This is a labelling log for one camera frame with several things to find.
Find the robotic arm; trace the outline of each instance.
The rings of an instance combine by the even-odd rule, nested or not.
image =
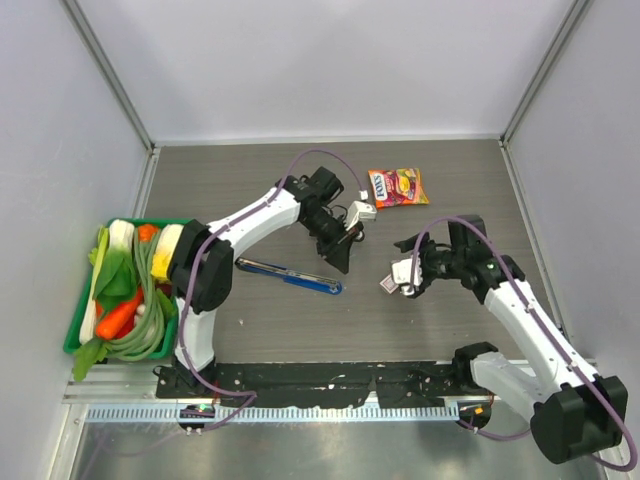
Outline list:
[[[486,236],[478,216],[464,216]],[[469,228],[449,222],[451,245],[436,244],[425,235],[418,245],[418,262],[411,282],[412,259],[392,264],[392,279],[403,295],[416,298],[438,278],[458,279],[471,290],[507,328],[529,361],[535,377],[512,365],[490,343],[478,343],[456,350],[453,363],[463,383],[482,387],[498,395],[531,426],[542,453],[553,463],[594,453],[618,445],[622,433],[610,415],[576,375],[579,368],[624,420],[627,390],[615,376],[603,378],[567,342],[537,304],[524,273],[511,257],[503,256],[522,299],[501,270],[491,250]],[[395,245],[402,253],[413,250],[418,236]],[[556,346],[529,314],[535,307],[539,318],[572,362],[558,353]]]
[[[222,220],[207,225],[191,221],[180,235],[168,273],[176,297],[182,299],[198,249],[213,232],[233,225],[213,241],[196,273],[191,306],[184,324],[184,343],[197,371],[214,359],[212,339],[216,311],[231,291],[234,263],[247,248],[282,227],[300,222],[316,237],[318,254],[346,274],[353,242],[364,239],[362,221],[375,219],[375,208],[360,201],[354,201],[342,217],[335,218],[330,213],[329,203],[344,191],[344,187],[324,167],[311,177],[289,176],[283,189],[273,198],[275,191],[276,187],[273,187],[256,202]],[[265,204],[253,215],[247,215]],[[178,300],[178,307],[184,308],[183,300]],[[182,348],[177,347],[175,355],[186,367]]]

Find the green basket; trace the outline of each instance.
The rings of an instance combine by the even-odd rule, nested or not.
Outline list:
[[[107,226],[111,225],[111,222],[116,220],[112,218],[107,223]],[[126,220],[127,222],[131,222],[136,227],[140,225],[144,225],[146,223],[150,223],[159,228],[164,228],[167,225],[172,223],[177,223],[180,225],[184,225],[189,222],[190,219],[159,219],[159,218],[120,218],[118,220]],[[76,306],[76,311],[73,314],[73,319],[71,320],[71,325],[69,326],[69,331],[67,332],[67,337],[64,340],[64,345],[62,349],[69,354],[72,354],[76,350],[80,348],[80,327],[82,327],[82,320],[84,318],[84,311],[87,308],[87,303],[89,301],[89,290],[91,290],[91,272],[89,272],[89,278],[84,284],[84,288],[82,289],[82,294],[80,295],[80,299],[78,300],[78,305]],[[176,338],[176,331],[178,330],[178,313],[169,319],[167,322],[167,328],[164,334],[164,339],[156,348],[156,351],[149,355],[147,358],[164,358],[171,354],[173,350],[174,340]]]

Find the snack package logo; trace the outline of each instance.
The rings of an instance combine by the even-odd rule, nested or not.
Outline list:
[[[373,190],[376,196],[376,200],[384,201],[387,199],[387,189],[385,188],[384,175],[381,173],[371,174],[371,181],[373,183]]]

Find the blue box cutter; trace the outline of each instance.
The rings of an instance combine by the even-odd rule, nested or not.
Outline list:
[[[338,295],[342,292],[342,284],[333,278],[320,277],[310,273],[296,272],[286,267],[271,265],[268,263],[256,262],[247,258],[239,257],[236,260],[236,266],[240,270],[252,273],[261,273],[272,277],[279,277],[285,283],[297,285],[299,287],[309,288],[329,295]]]

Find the gray floor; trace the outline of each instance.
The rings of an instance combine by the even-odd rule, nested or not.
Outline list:
[[[163,148],[147,217],[189,217],[209,222],[262,196],[292,158],[310,145],[240,145]],[[431,141],[325,144],[351,162],[367,182],[367,170],[419,167],[428,206],[380,211],[365,225],[366,240],[354,245],[351,271],[343,276],[315,253],[300,225],[278,231],[246,256],[296,270],[340,278],[338,296],[314,293],[279,280],[236,271],[234,287],[217,316],[214,346],[220,361],[376,361],[450,359],[463,345],[488,340],[520,358],[502,325],[457,282],[434,284],[421,298],[389,296],[378,286],[389,262],[400,258],[393,242],[417,233],[442,215],[480,214],[489,237],[526,272],[547,305],[498,142]],[[310,155],[294,174],[324,165],[355,199],[355,181],[328,156]],[[447,241],[446,227],[436,239]]]
[[[499,403],[490,430],[524,428]],[[531,437],[494,442],[453,423],[382,422],[228,425],[149,448],[175,424],[86,425],[72,479],[596,480],[592,460],[549,463]],[[98,449],[101,442],[111,452]]]

